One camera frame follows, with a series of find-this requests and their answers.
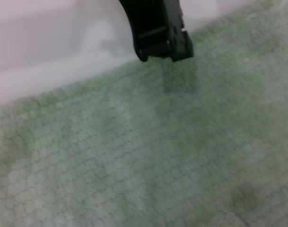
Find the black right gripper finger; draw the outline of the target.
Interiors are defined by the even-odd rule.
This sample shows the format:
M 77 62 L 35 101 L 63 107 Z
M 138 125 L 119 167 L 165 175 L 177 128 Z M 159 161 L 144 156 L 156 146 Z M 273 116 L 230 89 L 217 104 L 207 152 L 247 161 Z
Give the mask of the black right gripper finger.
M 163 0 L 119 0 L 130 23 L 134 50 L 142 62 L 170 51 Z
M 164 16 L 169 41 L 169 56 L 172 61 L 181 61 L 194 56 L 193 44 L 185 30 L 179 0 L 164 0 Z

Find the green ribbed towel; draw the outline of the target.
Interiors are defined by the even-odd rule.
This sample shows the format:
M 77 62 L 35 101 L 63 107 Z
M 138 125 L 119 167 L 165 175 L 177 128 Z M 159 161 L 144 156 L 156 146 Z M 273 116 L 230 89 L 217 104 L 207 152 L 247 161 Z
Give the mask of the green ribbed towel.
M 0 227 L 288 227 L 288 0 L 0 107 Z

